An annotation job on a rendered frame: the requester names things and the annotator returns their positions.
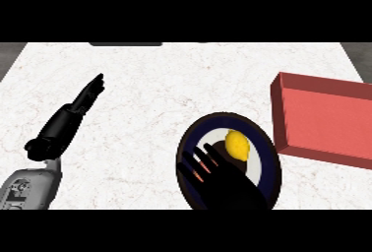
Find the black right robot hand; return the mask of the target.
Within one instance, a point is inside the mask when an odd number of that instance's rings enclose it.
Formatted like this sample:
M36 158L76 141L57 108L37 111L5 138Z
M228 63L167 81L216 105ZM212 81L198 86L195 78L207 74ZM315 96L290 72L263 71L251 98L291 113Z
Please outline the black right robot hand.
M182 154L198 176L184 162L178 163L178 170L198 191L207 209L215 211L266 210L266 198L248 177L226 161L210 144L206 144L204 148L206 153L200 148L194 149L201 162L197 162L188 152Z

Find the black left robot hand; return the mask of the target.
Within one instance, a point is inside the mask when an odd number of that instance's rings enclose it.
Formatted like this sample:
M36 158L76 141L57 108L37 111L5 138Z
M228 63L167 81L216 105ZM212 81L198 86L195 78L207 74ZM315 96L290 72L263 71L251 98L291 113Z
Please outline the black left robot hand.
M57 159L65 152L76 136L83 117L91 110L104 87L104 75L86 85L73 103L67 103L51 117L39 136L27 143L29 159Z

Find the dark blue rimmed plate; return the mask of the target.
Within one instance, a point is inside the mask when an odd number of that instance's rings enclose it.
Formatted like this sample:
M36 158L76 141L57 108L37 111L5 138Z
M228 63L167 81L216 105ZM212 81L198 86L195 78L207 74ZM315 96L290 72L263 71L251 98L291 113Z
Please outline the dark blue rimmed plate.
M232 158L226 151L229 130L238 131L248 140L247 161ZM225 159L240 168L266 198L268 207L274 208L281 192L282 169L274 143L259 125L237 113L216 112L206 115L185 132L178 147L176 162L184 162L185 166L192 168L184 153L192 154L194 149L204 149L206 144L215 147Z

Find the yellow squash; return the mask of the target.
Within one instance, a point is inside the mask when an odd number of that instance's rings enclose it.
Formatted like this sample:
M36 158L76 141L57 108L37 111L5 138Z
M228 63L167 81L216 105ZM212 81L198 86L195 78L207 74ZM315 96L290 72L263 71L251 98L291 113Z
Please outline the yellow squash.
M237 130L229 130L226 135L226 150L229 155L241 160L247 161L250 158L250 142L247 137Z

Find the red cardboard box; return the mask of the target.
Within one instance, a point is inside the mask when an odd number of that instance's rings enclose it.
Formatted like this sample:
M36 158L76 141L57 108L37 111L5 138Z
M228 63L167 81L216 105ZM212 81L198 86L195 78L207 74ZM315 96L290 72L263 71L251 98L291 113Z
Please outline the red cardboard box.
M279 73L271 98L278 152L372 169L372 84Z

